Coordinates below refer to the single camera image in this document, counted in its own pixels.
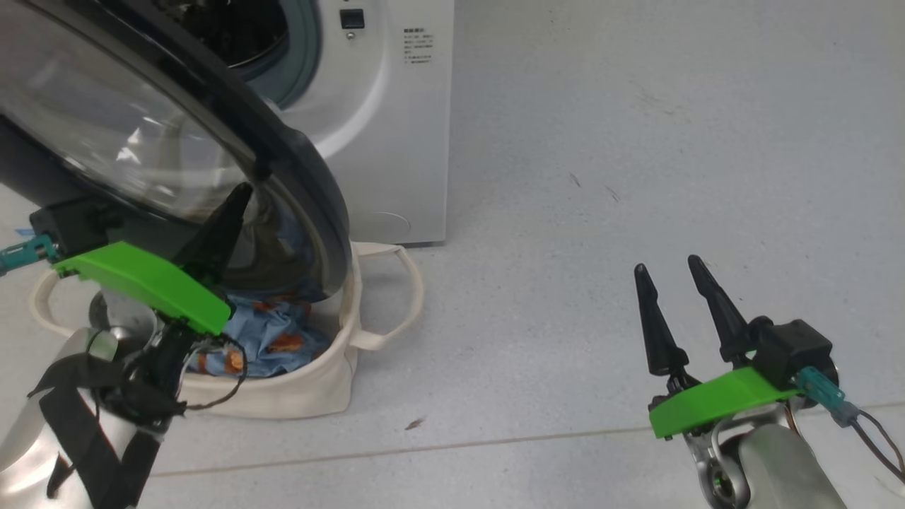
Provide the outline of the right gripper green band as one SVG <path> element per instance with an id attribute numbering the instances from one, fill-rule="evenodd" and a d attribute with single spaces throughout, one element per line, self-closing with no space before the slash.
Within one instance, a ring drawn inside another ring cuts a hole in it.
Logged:
<path id="1" fill-rule="evenodd" d="M 749 362 L 747 354 L 755 351 L 755 344 L 749 335 L 749 323 L 715 280 L 704 260 L 692 254 L 687 261 L 697 291 L 710 309 L 720 339 L 722 361 Z M 689 364 L 688 355 L 676 345 L 658 304 L 658 291 L 646 265 L 637 264 L 633 277 L 649 373 L 658 377 L 684 377 L 685 367 Z M 797 387 L 790 385 L 779 389 L 756 368 L 737 368 L 667 397 L 649 411 L 649 421 L 655 437 L 663 439 L 799 395 L 801 392 Z"/>

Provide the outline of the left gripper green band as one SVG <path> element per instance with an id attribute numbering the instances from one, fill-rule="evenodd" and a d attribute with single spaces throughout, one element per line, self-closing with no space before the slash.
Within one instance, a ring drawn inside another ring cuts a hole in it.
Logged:
<path id="1" fill-rule="evenodd" d="M 222 281 L 252 194 L 253 187 L 246 182 L 233 188 L 175 255 L 173 264 L 127 242 L 116 242 L 62 259 L 52 267 L 59 275 L 75 273 L 82 280 L 96 281 L 168 318 L 186 319 L 197 333 L 218 335 L 230 318 L 230 306 L 206 286 Z"/>

